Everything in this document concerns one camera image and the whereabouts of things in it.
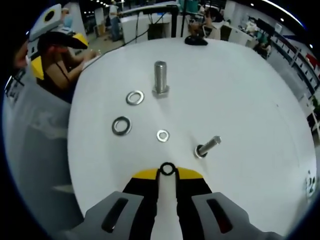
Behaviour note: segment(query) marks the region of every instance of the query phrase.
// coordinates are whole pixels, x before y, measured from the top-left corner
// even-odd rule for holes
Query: hair
[[[69,8],[64,7],[64,8],[61,9],[61,12],[69,12]]]

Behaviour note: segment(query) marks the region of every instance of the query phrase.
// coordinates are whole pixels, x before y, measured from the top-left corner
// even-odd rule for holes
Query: white desk
[[[155,23],[161,18],[161,15],[154,13],[150,15],[150,18],[152,18],[153,23]],[[162,19],[158,21],[158,24],[165,24],[164,32],[165,32],[166,38],[171,38],[171,27],[172,27],[171,18],[172,18],[171,14],[166,13],[162,17]],[[146,32],[149,28],[149,25],[152,24],[148,15],[145,15],[141,12],[138,19],[138,27],[137,27],[137,34],[136,34],[137,19],[138,19],[137,15],[120,18],[124,43],[130,42],[132,39],[135,39],[136,35],[139,36],[144,32]],[[182,16],[180,15],[177,16],[176,37],[180,37],[181,35],[182,20],[183,20]],[[188,24],[187,22],[185,22],[183,27],[183,37],[185,38],[188,35],[189,35]],[[136,42],[141,43],[147,40],[148,40],[148,33],[146,32],[144,35],[138,37],[136,41],[132,41],[129,44],[135,44]]]
[[[125,46],[81,74],[69,118],[68,158],[82,214],[122,191],[136,172],[170,161],[203,174],[213,192],[245,209],[261,230],[289,231],[306,198],[308,170],[316,174],[306,117],[286,83],[252,49],[207,41],[189,46],[171,38]],[[168,98],[160,100],[152,95],[158,60],[167,63],[170,86]],[[138,106],[126,103],[133,90],[145,94]],[[122,137],[111,128],[120,116],[132,121]],[[156,138],[161,129],[170,132],[165,143]],[[195,159],[195,146],[215,135],[221,145],[206,159]],[[162,185],[153,239],[181,239],[174,193]]]

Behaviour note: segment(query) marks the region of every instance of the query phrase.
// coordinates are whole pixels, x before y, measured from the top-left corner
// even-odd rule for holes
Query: person in background
[[[256,20],[254,18],[249,18],[249,21],[246,23],[245,31],[249,34],[258,31]]]
[[[254,48],[254,51],[256,51],[260,56],[262,56],[264,59],[268,57],[268,54],[271,53],[271,39],[268,38],[266,43],[259,42]]]
[[[69,12],[69,9],[67,7],[62,8],[61,10],[61,20],[63,22],[63,26],[66,28],[71,28],[73,18],[72,15]]]
[[[70,103],[84,64],[95,58],[95,51],[82,56],[73,56],[67,47],[43,45],[38,49],[41,55],[44,80],[37,83],[48,92]]]
[[[209,39],[221,40],[221,27],[224,25],[224,17],[214,7],[210,7],[205,13],[205,27],[211,29],[207,35]]]
[[[204,15],[204,14],[206,13],[206,8],[205,8],[205,6],[206,6],[206,2],[202,0],[202,1],[200,2],[200,8],[199,8],[199,11],[198,11],[199,14]]]
[[[118,7],[116,6],[116,2],[111,0],[111,5],[109,9],[109,18],[111,24],[111,34],[112,34],[112,41],[116,42],[120,40],[120,30],[119,30],[119,18],[121,13],[118,12]]]
[[[224,18],[219,11],[210,7],[205,11],[204,23],[189,20],[188,29],[192,36],[207,36],[209,39],[221,39],[220,28],[224,24]]]

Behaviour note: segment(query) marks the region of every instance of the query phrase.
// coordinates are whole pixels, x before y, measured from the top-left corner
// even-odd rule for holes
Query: cable
[[[166,12],[164,12],[164,13],[161,15],[161,17],[160,17],[154,24],[157,24],[157,23],[164,17],[165,14],[166,14]],[[145,32],[143,32],[143,33],[141,33],[140,35],[136,36],[134,39],[131,39],[130,41],[128,41],[127,43],[125,43],[125,44],[123,44],[123,45],[121,45],[121,46],[119,46],[119,47],[117,47],[117,48],[115,48],[115,49],[112,49],[112,50],[110,50],[110,51],[105,52],[104,54],[102,54],[102,56],[104,56],[105,54],[110,53],[110,52],[112,52],[112,51],[114,51],[114,50],[117,50],[117,49],[119,49],[119,48],[122,48],[122,47],[124,47],[125,45],[128,45],[129,43],[133,42],[133,41],[136,40],[137,38],[139,38],[139,37],[141,37],[142,35],[146,34],[148,31],[149,31],[149,28],[148,28]],[[99,58],[97,58],[96,60],[94,60],[93,62],[91,62],[90,64],[88,64],[88,65],[85,67],[85,69],[87,69],[87,68],[88,68],[89,66],[91,66],[93,63],[95,63],[97,60],[99,60],[102,56],[100,56]]]
[[[151,24],[154,24],[154,20],[152,19],[152,15],[148,14],[148,18]]]
[[[136,24],[135,24],[135,43],[137,43],[139,15],[140,15],[140,12],[138,12],[138,15],[136,18]]]
[[[68,81],[68,83],[70,83],[69,78],[67,77],[67,75],[65,74],[65,72],[62,70],[62,68],[59,66],[59,64],[58,64],[56,61],[55,61],[54,63],[55,63],[55,65],[58,66],[58,68],[60,69],[61,73],[64,75],[64,77],[65,77],[66,80]]]

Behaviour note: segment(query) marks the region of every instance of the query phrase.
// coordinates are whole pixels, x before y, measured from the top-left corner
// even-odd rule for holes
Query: white wall
[[[72,30],[82,34],[84,38],[88,40],[79,4],[76,2],[68,2],[64,8],[68,8],[70,14],[72,14]]]
[[[223,11],[223,17],[225,20],[231,20],[234,15],[236,7],[236,2],[235,1],[226,1],[224,11]]]
[[[238,25],[241,25],[243,19],[244,19],[244,22],[248,20],[248,16],[253,17],[255,19],[262,19],[263,21],[270,24],[271,26],[275,26],[276,23],[282,25],[280,22],[264,14],[263,12],[260,12],[249,6],[239,4],[237,2],[234,2],[234,3],[235,3],[235,8],[234,8],[233,16],[231,18],[232,26],[238,27]]]

